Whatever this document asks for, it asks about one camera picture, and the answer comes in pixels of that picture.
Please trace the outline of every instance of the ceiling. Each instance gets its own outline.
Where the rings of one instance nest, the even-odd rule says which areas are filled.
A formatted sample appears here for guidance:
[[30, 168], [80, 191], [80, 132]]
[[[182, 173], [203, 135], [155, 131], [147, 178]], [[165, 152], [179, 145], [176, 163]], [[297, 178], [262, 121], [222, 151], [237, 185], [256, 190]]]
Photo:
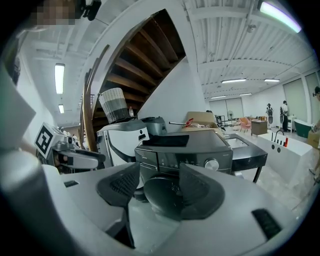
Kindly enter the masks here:
[[[176, 0], [185, 9], [196, 46], [197, 69], [205, 99], [238, 97], [256, 93], [274, 84], [266, 78], [288, 80], [317, 67], [313, 49], [302, 32], [263, 15], [250, 0]], [[92, 53], [108, 27], [138, 0], [101, 0], [93, 21], [55, 25], [38, 33], [29, 32], [23, 48], [34, 83], [58, 125], [75, 126], [80, 121], [84, 74], [93, 66]], [[247, 32], [248, 25], [255, 30]], [[63, 94], [56, 94], [54, 67], [65, 64]], [[247, 78], [237, 84], [222, 80]], [[63, 104], [60, 114], [58, 104]]]
[[[138, 0], [101, 0], [96, 19], [82, 18], [72, 25], [52, 25], [41, 32], [29, 32], [24, 43], [24, 55], [39, 94], [54, 115], [57, 124], [76, 126], [80, 121], [85, 64], [92, 56], [108, 26]], [[55, 64], [64, 63], [63, 94], [56, 94]], [[63, 104], [64, 114], [58, 105]]]
[[[191, 0], [184, 4], [205, 99], [256, 93], [275, 85], [264, 79], [276, 78], [281, 83], [318, 66], [303, 32], [295, 33], [258, 11], [257, 0]], [[286, 12], [279, 4], [277, 7]], [[252, 25], [255, 29], [248, 32]], [[221, 84], [237, 78], [247, 81]]]

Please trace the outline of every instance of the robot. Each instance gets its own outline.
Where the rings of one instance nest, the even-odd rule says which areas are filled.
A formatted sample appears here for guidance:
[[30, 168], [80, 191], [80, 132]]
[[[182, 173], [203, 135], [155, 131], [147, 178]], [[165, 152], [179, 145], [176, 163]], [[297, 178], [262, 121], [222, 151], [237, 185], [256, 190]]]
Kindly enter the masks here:
[[76, 147], [71, 136], [66, 136], [53, 125], [43, 123], [34, 141], [37, 157], [44, 165], [51, 165], [60, 174], [103, 168], [106, 157]]

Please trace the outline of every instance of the white wall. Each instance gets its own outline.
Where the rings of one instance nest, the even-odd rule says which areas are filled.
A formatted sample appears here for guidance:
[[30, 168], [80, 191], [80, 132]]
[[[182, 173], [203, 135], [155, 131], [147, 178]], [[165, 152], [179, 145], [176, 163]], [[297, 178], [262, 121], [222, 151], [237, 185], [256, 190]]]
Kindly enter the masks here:
[[178, 132], [187, 112], [207, 110], [201, 84], [195, 84], [190, 65], [184, 58], [161, 82], [138, 113], [138, 118], [162, 117], [169, 133]]
[[32, 107], [35, 111], [35, 116], [32, 119], [28, 129], [23, 135], [25, 141], [33, 145], [39, 132], [39, 129], [43, 122], [49, 125], [57, 126], [52, 114], [45, 107], [41, 100], [41, 97], [36, 89], [35, 83], [30, 75], [29, 67], [27, 65], [23, 52], [20, 53], [20, 76], [17, 83], [17, 91], [23, 97], [23, 99]]
[[265, 116], [268, 103], [273, 109], [272, 126], [281, 126], [280, 124], [280, 107], [286, 100], [284, 87], [282, 84], [276, 85], [264, 91], [249, 96], [242, 96], [243, 115], [249, 116]]

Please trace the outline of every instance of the floor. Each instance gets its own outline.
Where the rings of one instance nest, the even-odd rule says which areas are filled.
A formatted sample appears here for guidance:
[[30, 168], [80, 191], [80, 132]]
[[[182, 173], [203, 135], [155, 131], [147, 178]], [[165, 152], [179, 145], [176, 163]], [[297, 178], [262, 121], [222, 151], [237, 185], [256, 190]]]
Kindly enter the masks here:
[[[278, 128], [271, 128], [273, 132], [276, 132]], [[226, 127], [226, 134], [237, 133], [244, 139], [250, 141], [253, 144], [257, 144], [257, 136], [251, 136], [251, 130], [244, 132], [244, 130], [234, 131], [232, 127]], [[290, 132], [285, 133], [288, 138], [292, 138], [301, 142], [306, 142], [307, 139], [298, 136], [295, 132], [290, 134]], [[312, 174], [309, 172], [309, 168], [313, 168], [318, 160], [319, 151], [312, 148], [312, 154], [308, 164], [304, 166], [303, 177], [301, 177], [300, 182], [293, 188], [289, 186], [282, 180], [278, 173], [276, 173], [270, 166], [266, 165], [262, 168], [257, 185], [270, 193], [274, 198], [280, 201], [284, 206], [289, 208], [296, 217], [300, 217], [304, 210], [307, 209], [308, 203], [310, 202], [310, 195], [315, 189], [315, 182]], [[249, 169], [242, 171], [242, 176], [246, 180], [253, 181], [256, 169]]]

